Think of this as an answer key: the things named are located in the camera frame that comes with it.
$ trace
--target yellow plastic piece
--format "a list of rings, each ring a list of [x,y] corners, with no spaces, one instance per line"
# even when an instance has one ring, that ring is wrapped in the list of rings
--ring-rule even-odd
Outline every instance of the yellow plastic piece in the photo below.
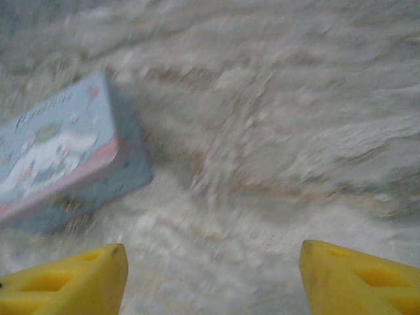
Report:
[[[420,315],[420,269],[323,241],[300,261],[312,315]]]
[[[118,315],[124,245],[111,244],[0,278],[0,315]]]

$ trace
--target blue tin box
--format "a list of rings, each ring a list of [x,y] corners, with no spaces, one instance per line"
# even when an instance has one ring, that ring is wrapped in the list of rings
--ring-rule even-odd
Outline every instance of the blue tin box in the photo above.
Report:
[[[0,127],[0,228],[73,230],[152,178],[138,115],[102,72]]]

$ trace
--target tin box lid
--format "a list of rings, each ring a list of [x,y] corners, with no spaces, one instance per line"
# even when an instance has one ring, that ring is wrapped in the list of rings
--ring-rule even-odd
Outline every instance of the tin box lid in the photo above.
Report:
[[[104,73],[0,127],[0,222],[105,177],[122,162]]]

